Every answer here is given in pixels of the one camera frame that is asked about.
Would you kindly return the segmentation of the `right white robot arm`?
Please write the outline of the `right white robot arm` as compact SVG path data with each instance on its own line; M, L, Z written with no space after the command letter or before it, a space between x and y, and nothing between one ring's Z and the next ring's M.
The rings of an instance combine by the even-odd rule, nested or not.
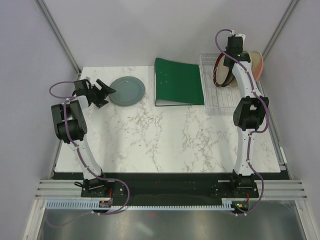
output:
M238 147L234 173L241 177L253 175L252 157L257 134L267 112L269 99L258 89L252 72L250 54L244 52L244 34L232 33L227 39L224 66L228 67L238 84L240 101L233 112L233 123L237 127Z

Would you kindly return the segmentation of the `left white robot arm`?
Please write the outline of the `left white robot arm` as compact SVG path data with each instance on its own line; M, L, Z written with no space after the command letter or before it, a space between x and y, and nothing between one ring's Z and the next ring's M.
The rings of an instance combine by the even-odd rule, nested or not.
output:
M81 163L85 181L97 179L92 185L92 191L99 197L106 196L110 185L104 176L102 167L95 160L87 140L88 127L83 110L95 105L102 108L109 103L107 97L117 91L106 85L100 79L91 84L89 78L76 81L61 81L49 88L49 94L63 100L62 104L51 106L54 132L57 138L69 146ZM70 96L59 96L53 93L53 88L61 84L73 84L74 91Z

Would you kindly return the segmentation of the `red rimmed cream plate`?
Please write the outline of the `red rimmed cream plate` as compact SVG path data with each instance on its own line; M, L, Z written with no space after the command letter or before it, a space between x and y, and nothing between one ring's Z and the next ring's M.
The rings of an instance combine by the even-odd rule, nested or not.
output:
M230 69L224 66L225 55L221 53L213 68L213 83L216 87L225 87L224 82L230 73Z

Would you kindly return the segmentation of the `grey-blue plate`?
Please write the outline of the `grey-blue plate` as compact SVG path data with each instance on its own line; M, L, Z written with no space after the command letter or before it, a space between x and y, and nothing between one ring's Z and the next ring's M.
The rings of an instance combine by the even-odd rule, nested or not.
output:
M123 76L113 81L110 87L116 90L109 95L110 101L118 106L127 107L138 103L145 95L144 83L133 76Z

